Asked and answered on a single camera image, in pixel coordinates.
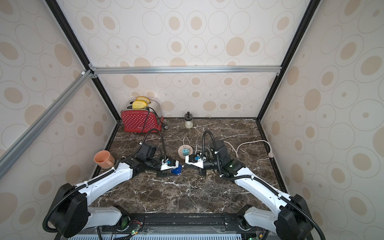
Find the teal usb charger adapter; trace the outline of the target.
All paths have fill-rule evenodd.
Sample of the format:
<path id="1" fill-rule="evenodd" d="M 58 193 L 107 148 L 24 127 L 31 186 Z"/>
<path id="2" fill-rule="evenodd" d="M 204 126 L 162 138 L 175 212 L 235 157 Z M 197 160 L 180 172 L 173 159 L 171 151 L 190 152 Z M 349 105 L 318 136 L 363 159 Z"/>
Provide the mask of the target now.
<path id="1" fill-rule="evenodd" d="M 184 156 L 188 156 L 190 155 L 190 149 L 183 149 L 182 153 Z"/>

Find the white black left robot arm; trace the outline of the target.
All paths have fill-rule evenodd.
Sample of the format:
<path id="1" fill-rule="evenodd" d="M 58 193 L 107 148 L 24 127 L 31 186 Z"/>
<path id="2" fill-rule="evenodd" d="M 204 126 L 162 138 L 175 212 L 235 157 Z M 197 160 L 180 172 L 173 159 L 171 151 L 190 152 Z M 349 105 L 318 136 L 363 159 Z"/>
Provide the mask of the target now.
<path id="1" fill-rule="evenodd" d="M 75 186 L 62 185 L 43 219 L 43 230 L 71 238 L 84 229 L 119 223 L 124 215 L 121 208 L 91 208 L 91 204 L 110 189 L 142 172 L 166 174 L 179 167 L 179 162 L 168 157 L 166 150 L 160 156 L 155 155 L 156 150 L 157 147 L 142 141 L 133 154 L 122 157 L 103 174 Z"/>

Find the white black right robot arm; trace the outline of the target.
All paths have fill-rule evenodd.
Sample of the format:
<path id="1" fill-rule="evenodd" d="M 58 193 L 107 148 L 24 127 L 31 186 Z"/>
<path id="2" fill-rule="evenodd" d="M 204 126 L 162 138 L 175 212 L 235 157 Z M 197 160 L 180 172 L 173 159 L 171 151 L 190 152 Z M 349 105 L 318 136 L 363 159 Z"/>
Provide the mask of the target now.
<path id="1" fill-rule="evenodd" d="M 316 230 L 320 239 L 326 238 L 320 226 L 312 218 L 307 202 L 300 195 L 291 196 L 268 184 L 254 174 L 245 164 L 232 158 L 223 141 L 215 140 L 210 131 L 210 149 L 202 145 L 202 151 L 185 158 L 202 172 L 212 170 L 220 178 L 234 182 L 264 203 L 268 210 L 247 207 L 240 219 L 246 227 L 261 227 L 276 233 L 281 240 L 305 240 Z"/>

